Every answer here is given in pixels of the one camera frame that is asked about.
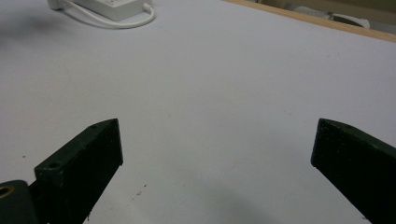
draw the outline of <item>screw hole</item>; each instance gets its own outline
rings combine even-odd
[[[59,167],[60,165],[61,165],[60,162],[55,161],[55,162],[52,162],[52,163],[49,164],[49,168],[54,169],[56,167]]]
[[[12,191],[14,191],[14,189],[15,188],[13,186],[0,187],[0,199],[8,196],[9,194],[11,194]]]

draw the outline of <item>white cable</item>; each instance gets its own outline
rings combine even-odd
[[[73,7],[77,9],[78,11],[82,12],[84,15],[90,17],[91,19],[102,23],[103,25],[110,26],[113,28],[118,28],[118,29],[130,29],[130,28],[135,28],[138,26],[146,25],[147,23],[151,22],[155,18],[155,12],[154,8],[150,6],[149,4],[145,3],[143,4],[143,9],[145,11],[149,12],[149,17],[143,21],[139,21],[136,23],[120,23],[120,22],[114,22],[114,21],[105,21],[95,15],[93,15],[91,12],[89,12],[87,9],[77,5],[76,3],[70,2],[70,1],[64,1],[67,5],[70,7]]]

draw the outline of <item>wooden board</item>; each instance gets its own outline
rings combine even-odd
[[[263,3],[271,6],[266,2],[272,1],[274,0],[263,0]],[[396,1],[394,0],[287,0],[286,2],[297,6],[312,7],[369,21],[396,25]]]
[[[251,3],[251,2],[248,2],[245,0],[225,0],[225,1],[229,2],[229,3],[234,3],[237,5],[245,6],[245,7],[253,7],[253,8],[256,8],[259,10],[275,13],[277,15],[293,18],[293,19],[299,20],[299,21],[306,21],[309,23],[329,27],[329,28],[336,29],[336,30],[346,31],[346,32],[350,32],[353,34],[357,34],[357,35],[365,35],[365,36],[369,36],[372,38],[387,40],[387,41],[396,43],[396,35],[393,35],[393,34],[388,34],[388,33],[380,32],[380,31],[376,31],[376,30],[365,29],[365,28],[348,25],[348,24],[344,24],[341,22],[337,22],[337,21],[329,21],[329,20],[325,20],[325,19],[321,19],[321,18],[317,18],[317,17],[313,17],[313,16],[309,16],[309,15],[305,15],[305,14],[301,14],[301,13],[297,13],[297,12],[287,11],[285,9],[280,9],[280,8],[276,8],[276,7],[268,7],[266,5]]]

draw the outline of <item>white tabletop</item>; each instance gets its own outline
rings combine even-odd
[[[319,118],[396,146],[396,44],[222,1],[154,7],[109,30],[1,2],[0,182],[118,118],[124,165],[89,223],[368,223],[310,156]]]

